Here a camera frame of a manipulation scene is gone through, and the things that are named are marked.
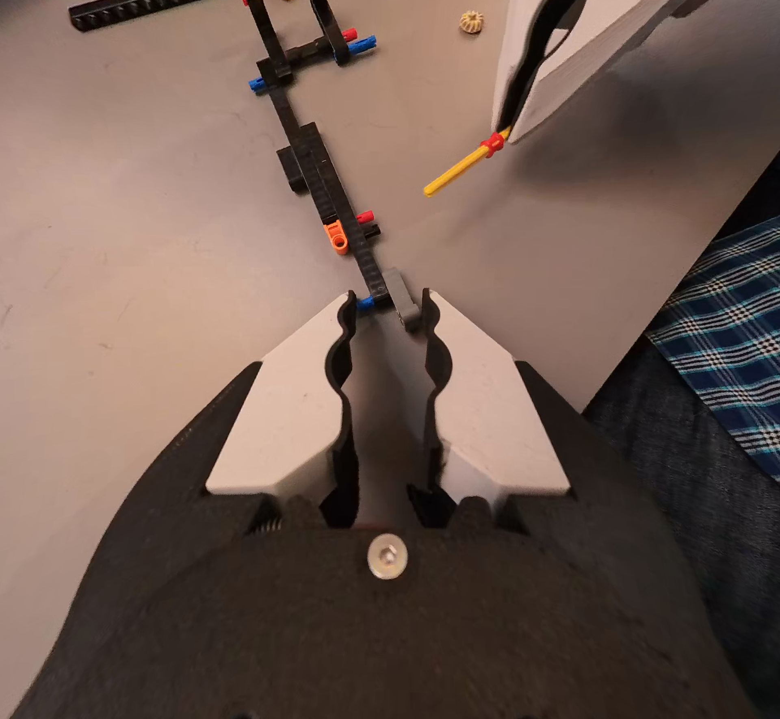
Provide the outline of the black lego beam assembly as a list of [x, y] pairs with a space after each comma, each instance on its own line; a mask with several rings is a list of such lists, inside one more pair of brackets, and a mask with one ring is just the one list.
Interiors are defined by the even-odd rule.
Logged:
[[343, 31], [328, 0], [309, 0], [321, 36], [296, 48], [285, 49], [272, 25], [264, 0], [243, 0], [258, 28], [267, 58], [258, 62], [259, 80], [250, 87], [266, 94], [286, 134], [287, 146], [277, 152], [291, 190], [309, 194], [331, 248], [339, 256], [351, 255], [364, 279], [368, 295], [359, 310], [393, 306], [403, 328], [415, 332], [422, 321], [403, 276], [394, 268], [383, 271], [373, 252], [371, 239], [381, 234], [371, 212], [357, 214], [346, 193], [325, 141], [315, 123], [301, 124], [288, 98], [295, 70], [317, 61], [332, 59], [338, 66], [374, 51], [375, 36], [359, 39], [355, 30]]

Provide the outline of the person's plaid shirt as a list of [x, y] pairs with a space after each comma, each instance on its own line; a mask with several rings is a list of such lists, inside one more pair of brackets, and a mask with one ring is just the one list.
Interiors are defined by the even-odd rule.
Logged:
[[778, 482], [779, 218], [707, 246], [645, 334]]

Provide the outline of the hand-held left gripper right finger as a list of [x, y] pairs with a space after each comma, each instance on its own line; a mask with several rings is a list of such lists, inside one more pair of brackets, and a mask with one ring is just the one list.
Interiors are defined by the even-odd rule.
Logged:
[[516, 360], [439, 292], [425, 289], [427, 485], [407, 487], [424, 525], [445, 525], [467, 498], [501, 515], [515, 495], [564, 497], [570, 480]]

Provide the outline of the long yellow lego axle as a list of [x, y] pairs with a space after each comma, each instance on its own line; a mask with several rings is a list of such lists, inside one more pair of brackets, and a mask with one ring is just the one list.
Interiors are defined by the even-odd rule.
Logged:
[[[501, 131], [505, 132], [506, 135], [505, 144], [506, 144], [509, 138], [509, 134], [511, 133], [511, 127], [507, 127], [497, 132], [501, 132]], [[463, 176], [468, 170], [480, 164], [483, 160], [487, 160], [487, 158], [481, 157], [480, 146], [479, 146], [478, 148], [473, 150], [473, 152], [471, 152], [470, 154], [465, 156], [462, 160], [460, 160], [458, 163], [456, 163], [452, 168], [449, 168], [444, 174], [440, 175], [438, 178], [435, 178], [433, 181], [427, 184], [423, 189], [424, 196], [427, 198], [433, 197], [444, 187], [448, 186], [454, 180]]]

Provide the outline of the person's blue jeans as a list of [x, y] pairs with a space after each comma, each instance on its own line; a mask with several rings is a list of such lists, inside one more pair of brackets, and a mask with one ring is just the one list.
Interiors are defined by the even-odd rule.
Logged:
[[583, 414], [666, 514], [758, 713], [779, 717], [778, 483], [643, 335]]

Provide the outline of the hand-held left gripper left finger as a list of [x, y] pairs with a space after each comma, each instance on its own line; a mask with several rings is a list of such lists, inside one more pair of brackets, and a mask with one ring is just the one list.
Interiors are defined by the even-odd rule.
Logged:
[[359, 462], [343, 385], [352, 371], [356, 295], [345, 292], [260, 361], [206, 481], [213, 495], [303, 497], [329, 526], [352, 526]]

